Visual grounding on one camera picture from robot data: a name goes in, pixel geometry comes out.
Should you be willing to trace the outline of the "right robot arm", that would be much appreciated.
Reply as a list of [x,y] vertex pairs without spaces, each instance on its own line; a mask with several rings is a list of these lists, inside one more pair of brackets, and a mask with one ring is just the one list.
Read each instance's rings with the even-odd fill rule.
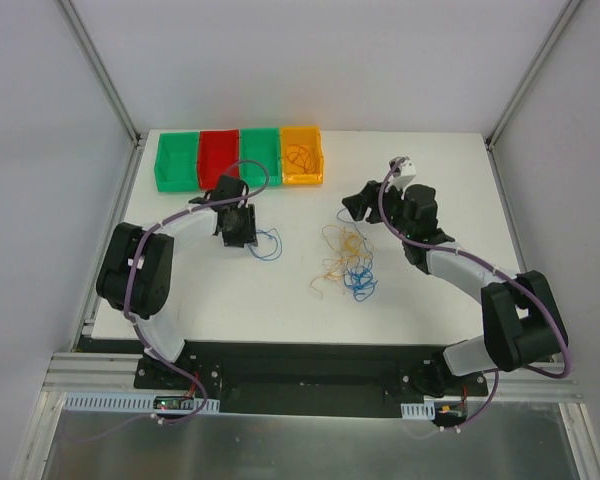
[[438,225],[434,188],[383,188],[370,181],[342,204],[354,221],[387,226],[401,239],[411,265],[447,281],[481,307],[482,334],[435,352],[414,370],[416,391],[441,398],[470,375],[533,369],[537,361],[566,354],[568,334],[547,278],[535,270],[506,273],[464,251]]

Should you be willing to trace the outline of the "red bin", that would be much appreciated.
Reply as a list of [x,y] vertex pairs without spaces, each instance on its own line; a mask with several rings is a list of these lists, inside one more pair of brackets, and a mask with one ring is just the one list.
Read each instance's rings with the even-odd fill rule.
[[199,134],[197,176],[202,190],[214,189],[221,175],[238,178],[239,131],[205,130]]

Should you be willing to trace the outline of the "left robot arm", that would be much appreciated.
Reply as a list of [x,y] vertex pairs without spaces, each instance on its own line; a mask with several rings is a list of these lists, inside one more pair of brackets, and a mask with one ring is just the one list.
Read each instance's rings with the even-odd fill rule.
[[224,246],[257,243],[255,206],[249,186],[222,175],[212,190],[186,207],[147,227],[128,222],[112,233],[96,280],[97,295],[123,313],[150,357],[160,360],[156,375],[168,388],[184,387],[190,363],[180,355],[185,346],[175,317],[166,312],[176,255],[212,236]]

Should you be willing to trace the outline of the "aluminium frame post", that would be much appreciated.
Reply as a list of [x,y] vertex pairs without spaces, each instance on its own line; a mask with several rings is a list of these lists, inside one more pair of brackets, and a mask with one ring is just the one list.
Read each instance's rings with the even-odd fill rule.
[[516,84],[512,95],[507,101],[496,123],[490,130],[489,134],[485,137],[485,146],[488,151],[492,151],[494,149],[504,134],[514,115],[521,107],[525,98],[531,92],[532,86],[537,77],[542,72],[545,64],[548,62],[557,45],[566,34],[566,31],[570,25],[573,23],[576,14],[584,4],[584,0],[568,0],[562,5],[548,33],[545,35],[522,77]]
[[55,0],[54,4],[63,16],[75,42],[81,50],[97,84],[110,105],[114,116],[123,128],[133,146],[138,146],[142,134],[136,127],[132,117],[114,84],[114,81],[84,23],[75,2],[71,0]]

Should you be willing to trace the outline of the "far left green bin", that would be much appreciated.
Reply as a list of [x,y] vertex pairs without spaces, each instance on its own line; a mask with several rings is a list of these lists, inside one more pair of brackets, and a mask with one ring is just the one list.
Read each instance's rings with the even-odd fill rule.
[[162,193],[187,193],[199,189],[199,133],[162,133],[154,164],[157,190]]

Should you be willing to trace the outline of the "right aluminium frame post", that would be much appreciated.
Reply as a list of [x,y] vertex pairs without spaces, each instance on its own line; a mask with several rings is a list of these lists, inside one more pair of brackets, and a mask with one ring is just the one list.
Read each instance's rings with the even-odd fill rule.
[[568,0],[562,5],[548,33],[545,35],[522,77],[516,84],[512,95],[507,101],[496,123],[490,130],[489,134],[485,137],[485,146],[488,151],[492,151],[494,149],[504,134],[514,115],[521,107],[525,98],[531,92],[532,86],[537,77],[542,72],[545,64],[548,62],[557,45],[566,34],[566,31],[570,25],[573,23],[576,14],[584,4],[584,0]]

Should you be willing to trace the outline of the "orange bin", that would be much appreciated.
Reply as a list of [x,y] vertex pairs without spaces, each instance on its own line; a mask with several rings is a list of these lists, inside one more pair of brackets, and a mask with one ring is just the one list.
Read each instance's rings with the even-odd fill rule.
[[324,155],[317,126],[281,127],[282,183],[285,186],[320,185],[324,180]]

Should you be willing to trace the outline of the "green bin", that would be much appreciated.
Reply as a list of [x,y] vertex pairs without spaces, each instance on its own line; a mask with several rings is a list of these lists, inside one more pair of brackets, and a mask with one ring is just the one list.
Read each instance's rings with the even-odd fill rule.
[[199,189],[199,133],[162,133],[154,164],[157,190],[162,193],[187,193]]
[[[240,159],[252,160],[263,165],[269,174],[269,186],[282,183],[280,133],[278,128],[248,128],[240,130]],[[264,184],[263,170],[252,163],[240,165],[240,177],[250,188]]]

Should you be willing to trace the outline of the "left aluminium frame post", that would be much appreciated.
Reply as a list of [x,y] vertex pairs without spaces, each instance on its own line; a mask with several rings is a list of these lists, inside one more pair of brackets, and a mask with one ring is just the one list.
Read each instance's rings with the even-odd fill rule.
[[123,128],[133,146],[138,146],[142,134],[136,127],[132,117],[114,84],[114,81],[84,23],[75,2],[71,0],[55,0],[54,4],[63,16],[75,42],[81,50],[97,84],[110,105],[114,116]]

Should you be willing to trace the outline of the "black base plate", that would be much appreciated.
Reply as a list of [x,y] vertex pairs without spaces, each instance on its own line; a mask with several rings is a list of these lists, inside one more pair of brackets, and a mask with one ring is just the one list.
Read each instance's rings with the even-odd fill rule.
[[439,345],[342,345],[188,341],[177,371],[143,355],[134,386],[182,391],[201,382],[223,413],[396,418],[425,396],[487,397],[484,377],[434,372]]

